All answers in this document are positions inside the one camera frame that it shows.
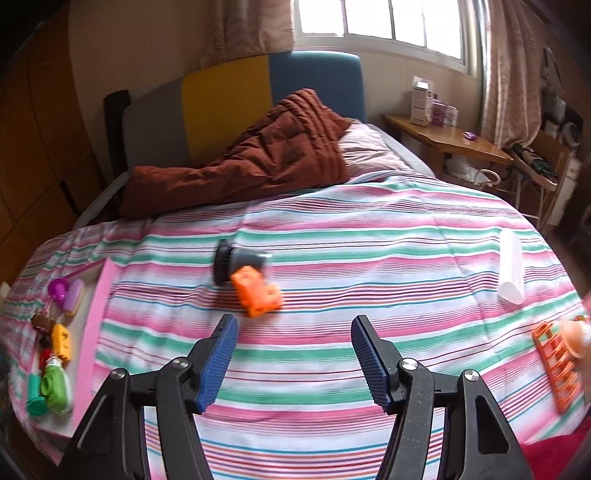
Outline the green white plastic toy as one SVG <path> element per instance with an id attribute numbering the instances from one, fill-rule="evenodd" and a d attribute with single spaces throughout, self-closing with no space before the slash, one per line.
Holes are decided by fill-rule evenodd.
<path id="1" fill-rule="evenodd" d="M 51 356 L 46 363 L 41 378 L 40 393 L 45 398 L 48 409 L 57 415 L 63 415 L 72 408 L 72 393 L 62 361 Z"/>

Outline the red metallic bottle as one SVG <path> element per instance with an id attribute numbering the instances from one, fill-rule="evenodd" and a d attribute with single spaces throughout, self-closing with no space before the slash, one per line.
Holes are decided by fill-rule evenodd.
<path id="1" fill-rule="evenodd" d="M 47 362 L 50 360 L 50 358 L 52 357 L 53 352 L 52 349 L 50 347 L 42 347 L 40 354 L 39 354 L 39 360 L 38 360 L 38 368 L 39 368 L 39 372 L 40 375 L 43 376 L 46 366 L 47 366 Z"/>

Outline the yellow plastic toy block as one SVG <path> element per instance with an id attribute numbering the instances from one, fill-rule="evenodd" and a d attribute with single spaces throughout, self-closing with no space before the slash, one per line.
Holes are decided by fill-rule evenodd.
<path id="1" fill-rule="evenodd" d="M 53 355 L 59 358 L 63 364 L 68 364 L 72 358 L 71 335 L 66 326 L 55 324 L 51 332 L 51 344 Z"/>

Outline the red cloth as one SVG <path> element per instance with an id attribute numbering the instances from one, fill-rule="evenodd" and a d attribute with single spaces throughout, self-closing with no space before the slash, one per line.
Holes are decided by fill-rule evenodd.
<path id="1" fill-rule="evenodd" d="M 591 480 L 590 431 L 524 444 L 535 480 Z"/>

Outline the orange plastic rack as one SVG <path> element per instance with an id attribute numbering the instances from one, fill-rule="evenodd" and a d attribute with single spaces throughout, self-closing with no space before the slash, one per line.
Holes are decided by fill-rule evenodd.
<path id="1" fill-rule="evenodd" d="M 539 322 L 532 331 L 532 339 L 548 378 L 556 408 L 563 414 L 581 391 L 575 359 L 568 351 L 560 331 L 550 322 Z"/>

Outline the brown toy figure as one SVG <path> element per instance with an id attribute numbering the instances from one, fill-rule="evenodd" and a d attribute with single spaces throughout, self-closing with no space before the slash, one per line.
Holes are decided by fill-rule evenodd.
<path id="1" fill-rule="evenodd" d="M 43 340 L 49 341 L 56 324 L 56 319 L 49 310 L 38 309 L 31 318 L 31 324 Z"/>

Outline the white translucent plastic case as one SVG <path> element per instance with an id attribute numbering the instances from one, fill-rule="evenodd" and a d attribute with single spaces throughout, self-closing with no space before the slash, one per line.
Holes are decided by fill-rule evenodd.
<path id="1" fill-rule="evenodd" d="M 502 229 L 499 237 L 499 271 L 497 293 L 513 305 L 525 300 L 525 262 L 522 243 L 510 229 Z"/>

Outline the magenta round toy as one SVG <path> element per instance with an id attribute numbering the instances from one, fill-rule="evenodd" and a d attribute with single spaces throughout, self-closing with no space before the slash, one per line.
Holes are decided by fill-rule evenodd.
<path id="1" fill-rule="evenodd" d="M 47 289 L 52 302 L 62 308 L 69 290 L 69 281 L 64 277 L 55 278 L 50 281 Z"/>

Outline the orange plastic block toy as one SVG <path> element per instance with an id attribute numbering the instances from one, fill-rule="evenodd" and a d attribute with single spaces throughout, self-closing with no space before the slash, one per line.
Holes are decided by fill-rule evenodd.
<path id="1" fill-rule="evenodd" d="M 283 306 L 280 288 L 266 282 L 262 272 L 246 265 L 231 274 L 230 282 L 247 316 L 256 318 Z"/>

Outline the grey jar black lid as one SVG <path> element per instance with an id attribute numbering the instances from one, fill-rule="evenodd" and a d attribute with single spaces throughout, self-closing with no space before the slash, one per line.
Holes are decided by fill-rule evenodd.
<path id="1" fill-rule="evenodd" d="M 212 275 L 217 286 L 230 281 L 230 276 L 245 266 L 262 272 L 270 263 L 271 255 L 245 247 L 235 246 L 226 239 L 217 243 L 213 256 Z"/>

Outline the folding chair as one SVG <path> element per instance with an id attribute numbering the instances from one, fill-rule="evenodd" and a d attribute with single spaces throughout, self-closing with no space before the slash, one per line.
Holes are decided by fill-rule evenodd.
<path id="1" fill-rule="evenodd" d="M 539 131 L 529 146 L 515 144 L 506 152 L 513 160 L 511 203 L 542 230 L 566 175 L 569 150 L 557 139 Z"/>

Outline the striped pink pillow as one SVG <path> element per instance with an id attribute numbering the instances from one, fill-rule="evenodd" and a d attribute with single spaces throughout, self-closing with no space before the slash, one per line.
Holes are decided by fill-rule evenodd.
<path id="1" fill-rule="evenodd" d="M 353 120 L 339 139 L 339 151 L 351 178 L 380 171 L 412 172 L 377 131 L 358 120 Z"/>

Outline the purple box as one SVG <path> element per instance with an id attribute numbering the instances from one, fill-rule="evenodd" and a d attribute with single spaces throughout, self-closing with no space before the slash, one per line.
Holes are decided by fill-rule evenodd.
<path id="1" fill-rule="evenodd" d="M 434 99 L 431 104 L 431 124 L 444 126 L 446 122 L 448 104 L 439 99 Z"/>

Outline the rust brown quilt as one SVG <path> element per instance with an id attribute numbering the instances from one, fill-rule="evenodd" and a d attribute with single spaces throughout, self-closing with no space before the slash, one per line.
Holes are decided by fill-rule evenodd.
<path id="1" fill-rule="evenodd" d="M 325 106 L 315 90 L 298 90 L 207 166 L 133 168 L 119 213 L 141 219 L 345 183 L 349 173 L 339 140 L 352 123 Z"/>

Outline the white carton box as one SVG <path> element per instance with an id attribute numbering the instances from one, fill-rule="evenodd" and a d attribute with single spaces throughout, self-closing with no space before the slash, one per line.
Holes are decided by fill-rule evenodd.
<path id="1" fill-rule="evenodd" d="M 433 83 L 415 76 L 412 82 L 411 122 L 419 126 L 428 126 L 432 122 L 434 100 Z"/>

